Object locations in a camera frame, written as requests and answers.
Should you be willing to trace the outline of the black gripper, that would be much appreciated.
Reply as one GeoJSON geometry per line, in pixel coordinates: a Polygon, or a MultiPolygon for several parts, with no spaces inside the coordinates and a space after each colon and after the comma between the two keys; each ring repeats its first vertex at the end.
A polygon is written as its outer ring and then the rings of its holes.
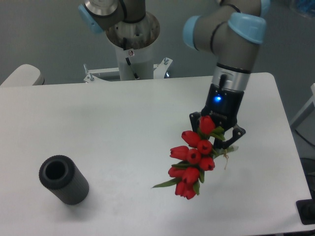
{"type": "Polygon", "coordinates": [[[243,91],[219,89],[219,86],[211,84],[205,107],[201,112],[193,112],[189,115],[191,128],[197,132],[201,116],[210,116],[216,126],[232,130],[232,137],[226,141],[215,138],[214,148],[227,149],[238,139],[246,134],[245,129],[237,125],[237,114],[244,96],[243,91]]]}

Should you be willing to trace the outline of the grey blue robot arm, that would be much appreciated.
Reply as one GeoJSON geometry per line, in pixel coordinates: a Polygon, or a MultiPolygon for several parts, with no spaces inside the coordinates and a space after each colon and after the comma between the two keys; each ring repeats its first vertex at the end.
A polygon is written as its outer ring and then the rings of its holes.
{"type": "MultiPolygon", "coordinates": [[[[215,125],[232,129],[229,140],[215,138],[215,148],[227,149],[245,134],[237,114],[264,39],[264,15],[270,2],[221,0],[219,6],[211,15],[190,17],[183,28],[183,40],[190,48],[218,58],[206,104],[201,112],[190,115],[190,122],[196,131],[201,119],[210,116],[215,125]]],[[[156,77],[151,46],[160,25],[143,0],[86,0],[78,10],[92,32],[106,33],[115,46],[121,80],[156,77]]]]}

